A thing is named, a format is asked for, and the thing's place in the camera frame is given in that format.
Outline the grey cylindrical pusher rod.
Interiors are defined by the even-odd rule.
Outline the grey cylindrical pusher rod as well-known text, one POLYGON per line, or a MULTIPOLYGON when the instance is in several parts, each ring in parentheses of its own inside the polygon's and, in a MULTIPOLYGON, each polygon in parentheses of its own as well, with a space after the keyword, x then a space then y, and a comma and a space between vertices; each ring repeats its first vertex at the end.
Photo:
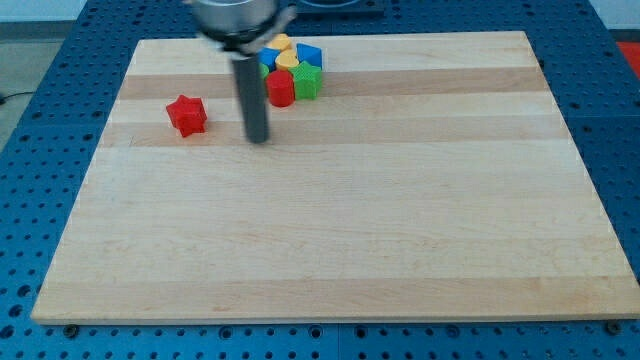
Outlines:
POLYGON ((269 120, 259 59, 256 55, 233 55, 231 65, 245 137, 253 144, 265 143, 269 139, 269 120))

